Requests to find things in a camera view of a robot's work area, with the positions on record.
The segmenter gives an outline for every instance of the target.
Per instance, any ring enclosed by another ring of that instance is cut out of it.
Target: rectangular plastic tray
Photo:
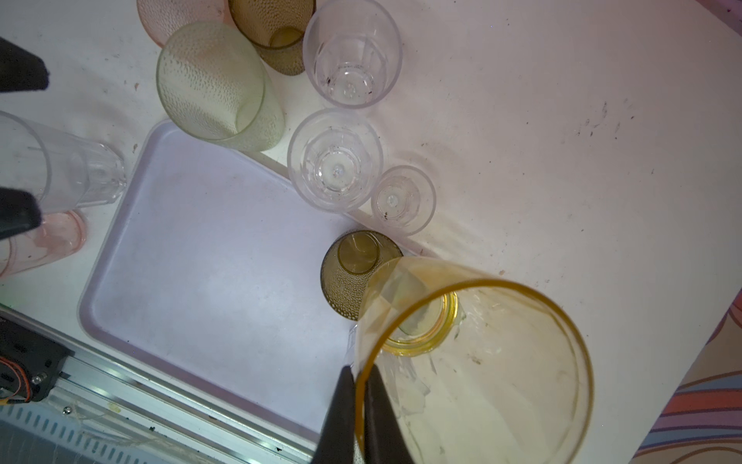
[[[95,339],[316,439],[353,322],[320,288],[360,226],[171,122],[153,129],[80,306]]]

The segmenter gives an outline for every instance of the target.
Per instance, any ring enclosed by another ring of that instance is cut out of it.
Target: bolt
[[[47,375],[45,372],[39,372],[35,376],[31,377],[31,383],[34,385],[38,385],[44,380],[46,380]]]

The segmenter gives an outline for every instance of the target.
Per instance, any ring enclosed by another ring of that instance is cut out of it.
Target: white tabletop
[[[626,463],[742,286],[742,37],[694,0],[381,3],[404,62],[368,117],[388,166],[422,168],[439,197],[406,245],[561,304],[596,379],[575,462]],[[0,108],[107,142],[131,173],[165,117],[134,0],[1,10],[0,35],[51,84]],[[270,74],[287,132],[266,153],[285,163],[321,104],[306,76]],[[3,280],[0,301],[114,353],[76,312],[115,211],[86,209],[85,247]]]

